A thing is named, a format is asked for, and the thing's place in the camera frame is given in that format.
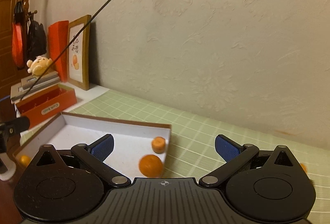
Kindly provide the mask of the orange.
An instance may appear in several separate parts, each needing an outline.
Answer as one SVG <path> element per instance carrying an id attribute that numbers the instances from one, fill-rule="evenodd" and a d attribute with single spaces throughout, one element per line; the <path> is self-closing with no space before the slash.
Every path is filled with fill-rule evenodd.
<path id="1" fill-rule="evenodd" d="M 156 155 L 145 155 L 139 161 L 139 170 L 148 178 L 159 178 L 163 174 L 163 163 Z"/>

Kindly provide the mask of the small orange fruit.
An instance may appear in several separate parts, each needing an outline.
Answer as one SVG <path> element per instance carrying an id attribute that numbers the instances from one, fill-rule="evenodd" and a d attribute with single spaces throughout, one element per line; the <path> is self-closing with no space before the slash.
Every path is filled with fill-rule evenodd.
<path id="1" fill-rule="evenodd" d="M 155 137 L 152 140 L 152 149 L 156 154 L 162 154 L 166 150 L 166 140 L 163 137 Z"/>
<path id="2" fill-rule="evenodd" d="M 308 173 L 307 167 L 303 163 L 300 163 L 300 166 L 305 171 L 305 173 Z"/>

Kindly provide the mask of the small orange fruit front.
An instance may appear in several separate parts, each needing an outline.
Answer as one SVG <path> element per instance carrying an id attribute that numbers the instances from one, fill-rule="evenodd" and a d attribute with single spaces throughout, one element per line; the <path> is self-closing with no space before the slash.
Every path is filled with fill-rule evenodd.
<path id="1" fill-rule="evenodd" d="M 163 137 L 155 137 L 152 140 L 152 149 L 156 154 L 162 154 L 166 150 L 166 140 Z"/>

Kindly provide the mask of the red open gift box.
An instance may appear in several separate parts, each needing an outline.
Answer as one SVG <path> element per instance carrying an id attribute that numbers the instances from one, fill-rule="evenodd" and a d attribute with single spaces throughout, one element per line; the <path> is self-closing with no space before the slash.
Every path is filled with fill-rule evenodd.
<path id="1" fill-rule="evenodd" d="M 73 88 L 56 84 L 26 97 L 15 105 L 20 116 L 28 117 L 28 129 L 32 129 L 76 103 L 77 97 Z"/>

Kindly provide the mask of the white round base object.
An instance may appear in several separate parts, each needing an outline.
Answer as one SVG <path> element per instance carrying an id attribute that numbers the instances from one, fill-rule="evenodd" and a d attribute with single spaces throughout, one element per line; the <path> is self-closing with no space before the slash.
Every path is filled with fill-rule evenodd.
<path id="1" fill-rule="evenodd" d="M 0 153 L 1 158 L 1 171 L 0 180 L 8 181 L 10 180 L 16 171 L 16 164 L 12 161 L 6 153 Z"/>

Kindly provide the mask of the white shallow cardboard tray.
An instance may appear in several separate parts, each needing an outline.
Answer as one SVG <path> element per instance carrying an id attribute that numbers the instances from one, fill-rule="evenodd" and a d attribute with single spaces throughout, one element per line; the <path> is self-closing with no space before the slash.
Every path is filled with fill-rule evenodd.
<path id="1" fill-rule="evenodd" d="M 39 148 L 51 144 L 57 150 L 69 150 L 75 145 L 87 145 L 90 153 L 130 180 L 141 178 L 139 162 L 154 154 L 152 141 L 161 137 L 168 145 L 171 126 L 62 112 L 41 127 L 13 157 L 33 159 Z"/>

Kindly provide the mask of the yellow plush toy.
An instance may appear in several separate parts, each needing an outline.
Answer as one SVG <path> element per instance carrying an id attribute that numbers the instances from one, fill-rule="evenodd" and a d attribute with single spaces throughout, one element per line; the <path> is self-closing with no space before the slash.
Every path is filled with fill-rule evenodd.
<path id="1" fill-rule="evenodd" d="M 51 58 L 37 56 L 35 60 L 27 61 L 27 72 L 34 76 L 41 76 L 52 63 L 53 61 Z"/>

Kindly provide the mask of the black hanging bag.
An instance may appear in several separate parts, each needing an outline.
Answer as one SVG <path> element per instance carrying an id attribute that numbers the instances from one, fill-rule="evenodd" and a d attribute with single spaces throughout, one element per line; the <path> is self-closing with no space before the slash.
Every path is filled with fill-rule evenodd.
<path id="1" fill-rule="evenodd" d="M 27 35 L 27 58 L 34 60 L 37 56 L 46 54 L 47 50 L 46 33 L 43 24 L 37 21 L 30 21 L 30 26 Z"/>

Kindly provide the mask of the red hanging bag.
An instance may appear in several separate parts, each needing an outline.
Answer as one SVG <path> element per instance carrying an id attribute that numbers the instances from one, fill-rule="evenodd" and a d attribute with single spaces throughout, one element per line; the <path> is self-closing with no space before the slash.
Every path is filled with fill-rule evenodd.
<path id="1" fill-rule="evenodd" d="M 27 16 L 23 1 L 17 1 L 12 23 L 12 58 L 18 69 L 25 67 L 27 55 Z"/>

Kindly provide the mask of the wooden framed orange picture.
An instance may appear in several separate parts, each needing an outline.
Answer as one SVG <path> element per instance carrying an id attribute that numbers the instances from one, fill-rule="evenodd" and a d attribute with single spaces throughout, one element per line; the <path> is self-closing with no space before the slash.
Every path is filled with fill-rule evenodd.
<path id="1" fill-rule="evenodd" d="M 91 15 L 85 15 L 69 23 L 68 42 L 91 19 Z M 88 25 L 77 36 L 67 49 L 67 77 L 69 83 L 87 91 L 90 89 L 88 77 L 88 49 L 90 39 L 90 26 Z"/>

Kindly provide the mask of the red paper envelope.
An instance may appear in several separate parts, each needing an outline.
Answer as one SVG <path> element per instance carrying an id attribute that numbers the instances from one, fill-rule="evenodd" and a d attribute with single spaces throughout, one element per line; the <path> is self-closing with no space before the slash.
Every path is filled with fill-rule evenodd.
<path id="1" fill-rule="evenodd" d="M 55 63 L 53 69 L 57 71 L 62 82 L 67 81 L 67 53 L 63 53 L 55 62 L 56 57 L 67 46 L 69 21 L 58 21 L 48 27 L 49 55 Z"/>

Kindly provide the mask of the brown wooden door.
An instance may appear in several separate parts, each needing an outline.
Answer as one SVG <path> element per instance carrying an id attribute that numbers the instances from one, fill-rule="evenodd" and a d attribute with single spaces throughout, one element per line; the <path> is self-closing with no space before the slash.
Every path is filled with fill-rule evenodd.
<path id="1" fill-rule="evenodd" d="M 15 107 L 10 100 L 11 86 L 28 76 L 26 69 L 17 69 L 12 59 L 12 22 L 16 1 L 0 2 L 1 121 L 9 121 L 16 117 Z"/>

